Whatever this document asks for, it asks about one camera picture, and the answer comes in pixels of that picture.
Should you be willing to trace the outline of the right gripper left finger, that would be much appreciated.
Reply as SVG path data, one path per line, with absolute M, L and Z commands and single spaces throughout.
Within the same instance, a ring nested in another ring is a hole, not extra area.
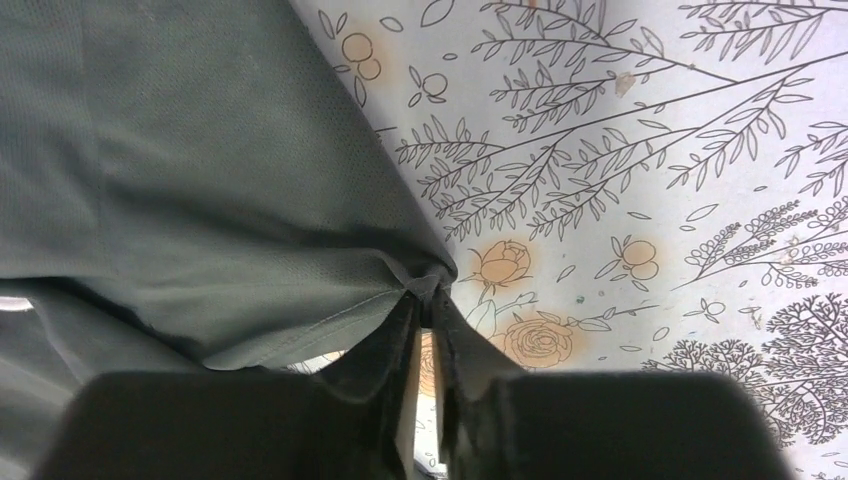
M 420 303 L 313 374 L 103 375 L 74 398 L 37 479 L 405 479 Z

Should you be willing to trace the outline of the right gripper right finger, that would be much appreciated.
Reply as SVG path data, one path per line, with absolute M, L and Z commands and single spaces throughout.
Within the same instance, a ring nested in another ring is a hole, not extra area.
M 750 397 L 706 372 L 537 372 L 430 306 L 438 442 L 452 479 L 788 479 Z

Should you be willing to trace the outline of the dark green t-shirt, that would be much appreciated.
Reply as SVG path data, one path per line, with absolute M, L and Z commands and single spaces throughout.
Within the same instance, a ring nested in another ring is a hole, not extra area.
M 353 346 L 456 266 L 286 1 L 1 5 L 1 475 L 107 372 Z

